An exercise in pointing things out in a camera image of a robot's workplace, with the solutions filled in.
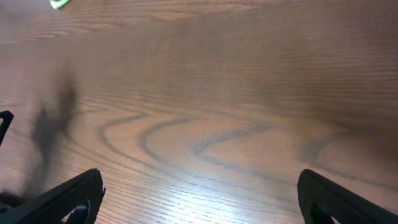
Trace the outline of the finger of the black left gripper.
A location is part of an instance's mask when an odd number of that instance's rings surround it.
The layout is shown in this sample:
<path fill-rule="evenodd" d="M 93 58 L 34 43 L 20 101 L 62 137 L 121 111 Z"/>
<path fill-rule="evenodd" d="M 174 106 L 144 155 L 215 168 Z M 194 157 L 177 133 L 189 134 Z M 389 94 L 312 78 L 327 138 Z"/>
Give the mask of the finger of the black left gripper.
<path fill-rule="evenodd" d="M 3 139 L 7 133 L 7 130 L 9 128 L 13 118 L 14 118 L 14 115 L 10 111 L 6 110 L 6 111 L 1 112 L 2 122 L 1 122 L 1 128 L 0 128 L 0 145 L 3 142 Z"/>

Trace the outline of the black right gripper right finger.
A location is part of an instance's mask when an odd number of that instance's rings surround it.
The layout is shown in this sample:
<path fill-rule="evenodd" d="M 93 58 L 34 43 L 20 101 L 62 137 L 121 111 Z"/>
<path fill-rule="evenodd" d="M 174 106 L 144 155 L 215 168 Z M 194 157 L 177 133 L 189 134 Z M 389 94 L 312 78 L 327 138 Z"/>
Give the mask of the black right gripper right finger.
<path fill-rule="evenodd" d="M 305 224 L 397 223 L 396 214 L 310 169 L 301 171 L 297 192 Z"/>

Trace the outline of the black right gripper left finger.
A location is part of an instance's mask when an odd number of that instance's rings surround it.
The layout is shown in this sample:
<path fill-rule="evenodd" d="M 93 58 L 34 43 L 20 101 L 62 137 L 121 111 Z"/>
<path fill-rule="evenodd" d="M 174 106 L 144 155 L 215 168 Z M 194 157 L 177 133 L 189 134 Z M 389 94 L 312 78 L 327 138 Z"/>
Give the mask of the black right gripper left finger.
<path fill-rule="evenodd" d="M 98 169 L 80 175 L 16 207 L 1 209 L 1 223 L 94 224 L 105 194 Z"/>

